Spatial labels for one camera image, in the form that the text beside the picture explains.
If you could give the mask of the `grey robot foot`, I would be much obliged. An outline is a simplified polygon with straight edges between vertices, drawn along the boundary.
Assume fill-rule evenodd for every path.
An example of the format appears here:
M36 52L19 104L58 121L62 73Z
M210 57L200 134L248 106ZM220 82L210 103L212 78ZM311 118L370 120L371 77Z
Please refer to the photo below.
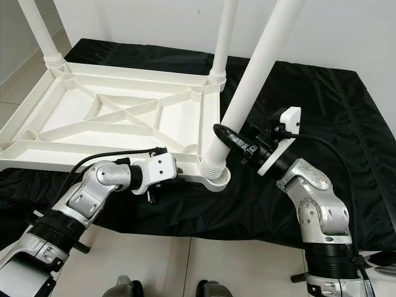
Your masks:
M119 275L116 285L107 289L102 297L145 297L145 293L139 280L131 280L127 275Z
M234 297L231 291L218 281L201 280L196 286L195 297Z

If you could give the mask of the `grey left robot foot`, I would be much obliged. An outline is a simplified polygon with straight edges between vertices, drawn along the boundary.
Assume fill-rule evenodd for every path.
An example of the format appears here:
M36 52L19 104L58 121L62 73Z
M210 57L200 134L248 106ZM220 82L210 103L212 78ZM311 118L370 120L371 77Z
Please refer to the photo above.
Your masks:
M119 275L116 285L107 289L102 297L145 297L145 293L139 280L131 280L127 275Z

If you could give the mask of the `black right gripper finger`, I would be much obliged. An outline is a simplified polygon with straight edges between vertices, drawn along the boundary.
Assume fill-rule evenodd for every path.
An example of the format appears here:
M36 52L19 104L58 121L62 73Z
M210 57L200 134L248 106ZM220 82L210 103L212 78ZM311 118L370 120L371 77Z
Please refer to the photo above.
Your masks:
M248 148L248 142L229 127L214 124L214 133L231 151L245 151Z

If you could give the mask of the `grey right robot foot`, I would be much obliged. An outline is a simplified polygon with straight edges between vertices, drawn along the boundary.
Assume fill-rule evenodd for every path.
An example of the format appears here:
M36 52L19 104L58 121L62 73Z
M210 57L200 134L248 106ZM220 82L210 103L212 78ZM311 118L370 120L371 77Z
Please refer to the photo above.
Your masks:
M196 286L195 297L234 297L231 291L218 281L201 280Z

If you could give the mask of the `white plastic table leg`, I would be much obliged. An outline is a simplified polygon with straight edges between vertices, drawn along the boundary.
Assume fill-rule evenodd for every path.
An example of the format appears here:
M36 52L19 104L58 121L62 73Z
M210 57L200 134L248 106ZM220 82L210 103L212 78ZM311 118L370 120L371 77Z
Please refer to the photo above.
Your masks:
M63 59L62 54L57 49L54 40L43 20L42 15L34 0L18 0L23 15L27 20L32 34L39 45L43 55L43 62L48 69L65 72L67 62Z
M277 0L221 124L239 131L306 0Z
M226 82L226 65L237 8L238 0L223 1L214 59L209 72L209 82L214 84L223 84Z

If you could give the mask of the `black table cloth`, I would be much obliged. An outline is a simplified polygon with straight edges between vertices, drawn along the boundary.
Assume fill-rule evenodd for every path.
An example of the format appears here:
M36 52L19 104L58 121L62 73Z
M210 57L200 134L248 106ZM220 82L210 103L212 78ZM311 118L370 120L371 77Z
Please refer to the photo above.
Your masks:
M83 38L68 62L206 75L213 54ZM274 111L302 108L300 135L330 142L353 175L356 242L361 250L396 251L396 139L354 71L276 62L246 124L265 130ZM328 148L298 139L290 150L322 170L345 202L347 172ZM156 204L144 196L115 193L95 224L122 234L261 240L299 248L302 240L288 196L255 169L227 158L232 177L223 192L180 182L164 187ZM28 227L34 209L45 210L67 173L11 168L0 173L0 237L5 248Z

